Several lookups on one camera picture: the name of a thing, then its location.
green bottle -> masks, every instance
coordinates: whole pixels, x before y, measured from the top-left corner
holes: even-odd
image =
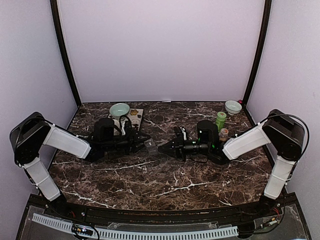
[[[218,126],[218,133],[220,133],[220,130],[224,128],[226,117],[227,114],[225,114],[223,111],[219,111],[217,113],[215,124]]]

white bowl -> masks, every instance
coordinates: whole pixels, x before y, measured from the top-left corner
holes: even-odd
[[[240,113],[242,106],[240,103],[237,101],[229,100],[226,101],[225,104],[225,110],[230,114],[230,115],[235,115]]]
[[[129,113],[130,106],[125,103],[117,103],[110,107],[109,111],[112,117],[114,117],[116,120],[119,120],[122,115],[127,115]]]

bottle cap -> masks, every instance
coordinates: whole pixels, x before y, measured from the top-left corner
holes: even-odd
[[[226,128],[222,128],[220,133],[219,133],[219,136],[220,137],[225,137],[225,136],[228,136],[228,134],[229,134],[229,130],[226,129]]]
[[[216,119],[219,121],[226,120],[227,114],[225,114],[223,111],[219,111],[216,115]]]

white wall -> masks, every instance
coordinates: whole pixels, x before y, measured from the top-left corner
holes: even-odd
[[[10,131],[34,111],[66,127],[76,111],[59,52],[50,1],[0,1],[0,239],[16,239],[34,191],[14,163]],[[49,164],[53,149],[42,151]]]
[[[59,0],[83,102],[242,99],[264,0]]]
[[[312,239],[320,239],[320,1],[275,0],[248,109],[256,121],[279,109],[306,121],[309,148],[288,190],[296,192]]]

dark brown marble surface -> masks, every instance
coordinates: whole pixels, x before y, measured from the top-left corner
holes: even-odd
[[[100,118],[109,114],[113,103],[83,104],[69,130],[88,136]],[[223,102],[132,102],[144,109],[141,131],[157,145],[171,140],[174,126],[184,126],[192,139],[196,124],[215,121]],[[244,112],[227,115],[230,136],[250,126]],[[204,156],[194,157],[205,160]],[[194,210],[239,205],[259,200],[271,166],[262,148],[246,153],[227,165],[210,161],[186,162],[159,153],[148,156],[144,148],[136,154],[90,163],[59,151],[50,168],[54,181],[68,202],[126,210]]]

